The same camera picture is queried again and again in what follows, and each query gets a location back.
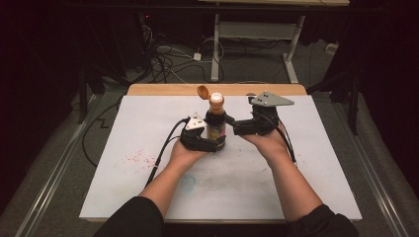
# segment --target person's right hand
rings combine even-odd
[[[266,135],[242,135],[241,137],[254,144],[270,166],[277,159],[283,157],[291,159],[286,143],[276,130],[272,130]]]

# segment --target hand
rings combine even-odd
[[[207,154],[208,153],[204,151],[188,150],[178,139],[173,145],[170,161],[166,168],[175,168],[178,172],[185,173],[195,164],[195,162]]]
[[[286,143],[276,130],[266,135],[242,135],[241,137],[254,144],[270,166],[278,157],[290,159]]]

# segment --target blue stain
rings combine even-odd
[[[181,180],[181,189],[190,192],[194,189],[197,180],[192,175],[185,175]]]

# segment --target bottle label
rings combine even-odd
[[[217,140],[219,137],[225,135],[225,123],[222,125],[208,125],[207,136],[210,140]]]

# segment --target black sleeve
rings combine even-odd
[[[94,236],[162,236],[163,227],[163,216],[157,205],[146,197],[133,197]]]
[[[357,228],[344,215],[335,214],[329,206],[323,204],[309,215],[290,223],[288,237],[355,237],[359,236]]]

